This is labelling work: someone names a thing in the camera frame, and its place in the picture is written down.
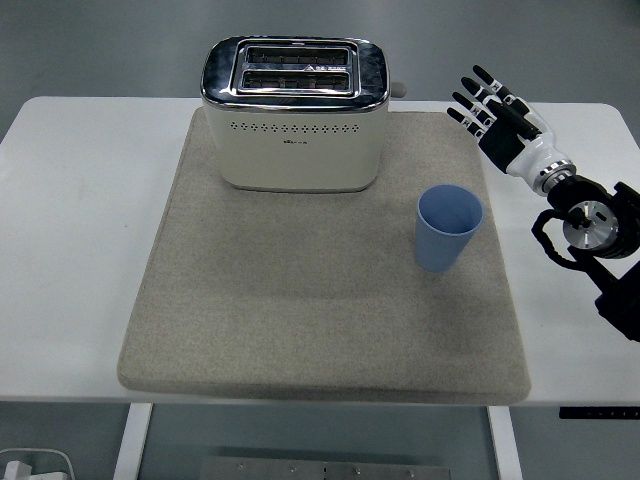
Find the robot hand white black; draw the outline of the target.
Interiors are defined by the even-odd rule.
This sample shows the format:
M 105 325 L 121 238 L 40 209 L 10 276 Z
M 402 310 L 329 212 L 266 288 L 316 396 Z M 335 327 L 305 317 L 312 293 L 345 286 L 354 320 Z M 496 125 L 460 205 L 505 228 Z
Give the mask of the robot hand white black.
M 468 94 L 452 94 L 462 109 L 450 107 L 447 114 L 491 163 L 541 196 L 575 175 L 575 165 L 556 148 L 556 136 L 539 113 L 481 66 L 475 65 L 473 72 L 475 78 L 461 79 Z

